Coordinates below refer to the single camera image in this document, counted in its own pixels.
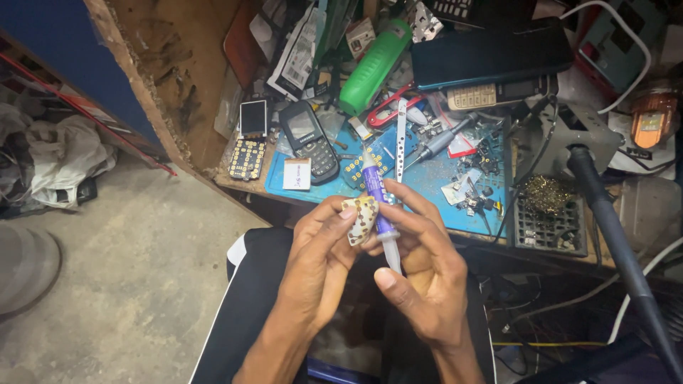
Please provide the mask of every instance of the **hand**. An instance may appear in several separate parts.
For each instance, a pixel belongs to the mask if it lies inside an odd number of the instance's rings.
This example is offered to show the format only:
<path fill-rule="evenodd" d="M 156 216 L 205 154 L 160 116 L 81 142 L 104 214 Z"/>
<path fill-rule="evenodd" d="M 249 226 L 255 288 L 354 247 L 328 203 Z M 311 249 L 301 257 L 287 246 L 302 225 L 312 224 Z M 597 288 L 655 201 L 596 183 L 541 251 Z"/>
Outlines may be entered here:
<path fill-rule="evenodd" d="M 401 232 L 399 252 L 407 279 L 381 268 L 375 282 L 424 342 L 440 351 L 456 351 L 471 342 L 465 318 L 467 265 L 454 249 L 436 206 L 405 184 L 384 182 L 412 210 L 380 203 L 380 213 Z"/>
<path fill-rule="evenodd" d="M 344 291 L 348 270 L 361 248 L 347 233 L 358 212 L 342 211 L 343 196 L 330 196 L 294 228 L 294 242 L 274 307 L 305 327 L 312 338 L 332 319 Z"/>

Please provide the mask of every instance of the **concrete floor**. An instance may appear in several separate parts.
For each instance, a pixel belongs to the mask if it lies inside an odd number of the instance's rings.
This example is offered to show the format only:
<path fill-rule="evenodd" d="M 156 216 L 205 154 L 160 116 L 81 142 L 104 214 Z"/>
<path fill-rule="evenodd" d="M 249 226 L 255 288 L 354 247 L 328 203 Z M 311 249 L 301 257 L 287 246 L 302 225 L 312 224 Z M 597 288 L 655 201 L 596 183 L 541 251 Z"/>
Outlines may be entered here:
<path fill-rule="evenodd" d="M 49 291 L 0 316 L 0 383 L 187 383 L 225 287 L 225 251 L 264 224 L 179 172 L 122 155 L 79 212 L 16 219 L 58 239 Z"/>

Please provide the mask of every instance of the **fingernail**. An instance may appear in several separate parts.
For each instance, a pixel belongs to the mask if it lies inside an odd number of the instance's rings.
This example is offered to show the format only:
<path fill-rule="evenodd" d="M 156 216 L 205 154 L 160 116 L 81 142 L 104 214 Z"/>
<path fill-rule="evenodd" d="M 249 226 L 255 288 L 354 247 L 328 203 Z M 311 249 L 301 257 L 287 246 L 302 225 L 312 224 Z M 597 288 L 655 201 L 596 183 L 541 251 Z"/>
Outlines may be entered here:
<path fill-rule="evenodd" d="M 348 207 L 347 209 L 341 211 L 341 212 L 339 213 L 339 216 L 340 216 L 342 219 L 347 220 L 347 219 L 350 219 L 351 217 L 356 217 L 356 216 L 358 216 L 358 210 L 356 209 L 356 207 L 350 206 L 350 207 Z"/>
<path fill-rule="evenodd" d="M 396 283 L 396 279 L 388 268 L 380 268 L 375 272 L 375 281 L 380 288 L 387 289 Z"/>

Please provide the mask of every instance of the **yellow wire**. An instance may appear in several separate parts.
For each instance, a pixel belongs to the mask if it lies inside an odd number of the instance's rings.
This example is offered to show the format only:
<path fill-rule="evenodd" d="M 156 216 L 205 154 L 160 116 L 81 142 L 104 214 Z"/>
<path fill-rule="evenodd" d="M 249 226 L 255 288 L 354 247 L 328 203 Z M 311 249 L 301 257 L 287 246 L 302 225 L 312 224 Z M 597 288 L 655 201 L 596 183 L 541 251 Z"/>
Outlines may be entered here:
<path fill-rule="evenodd" d="M 492 343 L 493 345 L 496 346 L 508 346 L 508 345 L 514 345 L 514 346 L 523 346 L 524 344 L 522 343 Z M 566 343 L 529 343 L 530 346 L 605 346 L 607 344 L 601 343 L 601 342 L 566 342 Z"/>

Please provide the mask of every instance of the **screwdriver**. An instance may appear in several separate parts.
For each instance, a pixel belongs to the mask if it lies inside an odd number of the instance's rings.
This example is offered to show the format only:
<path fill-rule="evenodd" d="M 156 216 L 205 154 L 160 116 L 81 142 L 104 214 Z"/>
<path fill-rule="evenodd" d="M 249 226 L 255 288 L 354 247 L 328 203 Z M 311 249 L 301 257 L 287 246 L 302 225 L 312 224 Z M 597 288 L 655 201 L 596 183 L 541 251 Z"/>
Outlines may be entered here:
<path fill-rule="evenodd" d="M 431 139 L 427 144 L 425 144 L 424 149 L 422 152 L 420 152 L 419 155 L 417 155 L 417 159 L 415 159 L 412 163 L 408 164 L 407 167 L 405 167 L 404 171 L 408 169 L 411 165 L 420 162 L 422 160 L 426 160 L 434 156 L 435 154 L 441 152 L 443 148 L 446 148 L 453 139 L 456 138 L 456 135 L 462 131 L 462 129 L 467 126 L 467 124 L 474 123 L 478 121 L 479 116 L 474 113 L 470 112 L 465 115 L 465 118 L 462 119 L 462 121 L 456 125 L 455 127 L 451 129 L 445 129 L 442 133 L 439 133 L 437 136 L 434 137 L 434 139 Z"/>

